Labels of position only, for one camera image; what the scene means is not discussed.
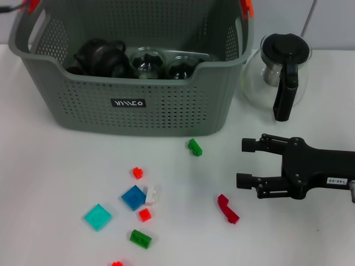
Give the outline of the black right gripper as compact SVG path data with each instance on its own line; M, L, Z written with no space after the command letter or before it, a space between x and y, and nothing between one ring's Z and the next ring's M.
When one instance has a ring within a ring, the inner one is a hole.
M354 152L310 147L304 139L262 134L260 139L243 138L242 152L263 151L282 155L282 177L255 177L237 173L236 187L251 190L257 198L305 198L313 188L349 190L354 181Z

